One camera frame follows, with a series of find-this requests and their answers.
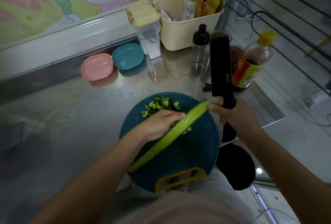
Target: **plastic bottle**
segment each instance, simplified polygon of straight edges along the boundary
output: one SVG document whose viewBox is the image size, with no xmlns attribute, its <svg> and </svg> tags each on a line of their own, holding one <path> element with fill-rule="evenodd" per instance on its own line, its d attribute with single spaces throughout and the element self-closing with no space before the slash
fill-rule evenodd
<svg viewBox="0 0 331 224">
<path fill-rule="evenodd" d="M 206 25 L 199 25 L 199 30 L 193 35 L 192 60 L 200 63 L 204 59 L 205 46 L 209 43 L 209 33 Z"/>
<path fill-rule="evenodd" d="M 272 57 L 270 46 L 276 34 L 273 31 L 263 32 L 257 41 L 251 42 L 244 49 L 232 72 L 232 87 L 237 93 L 244 92 L 253 79 Z"/>
</svg>

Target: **yellow lid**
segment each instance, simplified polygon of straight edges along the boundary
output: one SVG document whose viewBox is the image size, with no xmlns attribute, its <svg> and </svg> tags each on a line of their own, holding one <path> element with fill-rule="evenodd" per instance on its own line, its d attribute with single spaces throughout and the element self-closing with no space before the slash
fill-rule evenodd
<svg viewBox="0 0 331 224">
<path fill-rule="evenodd" d="M 276 34 L 274 31 L 264 31 L 258 39 L 258 44 L 263 46 L 271 45 L 275 37 Z"/>
<path fill-rule="evenodd" d="M 160 19 L 157 8 L 151 1 L 139 0 L 131 3 L 126 8 L 126 15 L 131 24 L 135 26 L 144 26 Z"/>
</svg>

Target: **stainless steel countertop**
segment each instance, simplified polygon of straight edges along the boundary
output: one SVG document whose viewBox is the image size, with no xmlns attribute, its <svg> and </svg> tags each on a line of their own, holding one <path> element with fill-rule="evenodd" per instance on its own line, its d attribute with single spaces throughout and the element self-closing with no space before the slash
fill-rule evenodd
<svg viewBox="0 0 331 224">
<path fill-rule="evenodd" d="M 139 67 L 120 71 L 117 78 L 115 71 L 101 82 L 80 76 L 83 59 L 33 74 L 35 81 L 26 90 L 34 91 L 49 77 L 69 78 L 25 96 L 20 93 L 20 98 L 0 106 L 2 116 L 34 124 L 34 132 L 25 141 L 0 151 L 0 223 L 24 223 L 73 176 L 108 151 L 118 141 L 126 115 L 143 98 L 172 91 L 217 101 L 211 93 L 202 92 L 195 75 L 199 66 L 192 64 L 189 48 L 176 52 L 162 48 L 161 57 L 146 58 Z M 254 82 L 241 97 L 255 109 L 263 127 L 285 117 Z M 222 127 L 218 116 L 213 117 L 221 139 Z"/>
</svg>

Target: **plastic basket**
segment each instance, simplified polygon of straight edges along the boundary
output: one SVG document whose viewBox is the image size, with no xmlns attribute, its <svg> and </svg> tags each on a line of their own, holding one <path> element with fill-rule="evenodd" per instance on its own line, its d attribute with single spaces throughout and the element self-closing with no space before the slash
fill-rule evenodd
<svg viewBox="0 0 331 224">
<path fill-rule="evenodd" d="M 157 4 L 163 10 L 174 14 L 177 20 L 180 20 L 183 15 L 183 0 L 161 0 Z M 199 25 L 207 25 L 207 31 L 211 33 L 223 11 L 224 9 L 213 15 L 179 22 L 168 21 L 160 15 L 160 40 L 167 50 L 180 50 L 190 47 L 193 44 L 193 34 L 199 29 Z"/>
</svg>

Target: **yellow package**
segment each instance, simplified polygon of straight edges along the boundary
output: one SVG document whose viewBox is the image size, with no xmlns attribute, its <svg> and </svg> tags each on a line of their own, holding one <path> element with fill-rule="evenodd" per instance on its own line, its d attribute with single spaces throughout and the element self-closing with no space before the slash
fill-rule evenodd
<svg viewBox="0 0 331 224">
<path fill-rule="evenodd" d="M 220 12 L 224 5 L 225 0 L 191 0 L 195 3 L 195 16 L 202 17 L 207 15 L 212 15 Z"/>
</svg>

